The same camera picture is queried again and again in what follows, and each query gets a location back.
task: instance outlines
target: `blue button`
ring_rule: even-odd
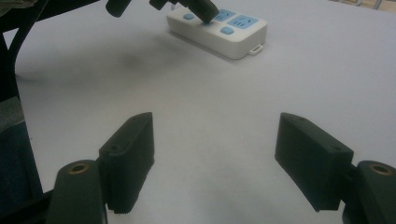
[[[190,14],[190,13],[187,13],[187,14],[185,14],[185,15],[183,16],[183,18],[184,18],[185,20],[190,21],[190,20],[194,19],[194,15],[192,15],[192,14]]]
[[[225,35],[231,35],[233,34],[233,28],[228,27],[228,26],[224,26],[223,28],[221,28],[220,30],[222,33],[224,33]]]

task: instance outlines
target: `table surface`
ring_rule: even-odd
[[[170,6],[148,1],[120,19],[102,1],[35,25],[17,74],[44,190],[151,111],[155,164],[133,212],[109,223],[342,223],[342,204],[316,213],[275,161],[279,115],[310,119],[354,164],[396,166],[396,15],[324,0],[214,3],[267,20],[263,52],[234,61],[180,39]]]

